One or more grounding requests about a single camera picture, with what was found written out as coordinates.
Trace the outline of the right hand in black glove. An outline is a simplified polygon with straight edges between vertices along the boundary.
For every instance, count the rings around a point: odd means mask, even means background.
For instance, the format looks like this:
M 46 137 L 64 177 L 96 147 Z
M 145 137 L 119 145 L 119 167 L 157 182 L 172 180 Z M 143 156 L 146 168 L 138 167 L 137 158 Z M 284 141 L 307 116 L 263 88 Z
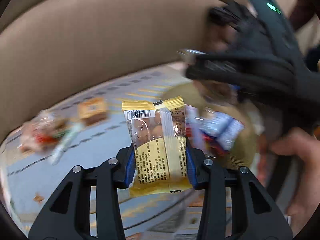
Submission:
M 319 140 L 302 129 L 294 128 L 287 136 L 274 142 L 270 149 L 278 155 L 296 155 L 304 163 L 298 189 L 286 210 L 296 236 L 319 205 Z

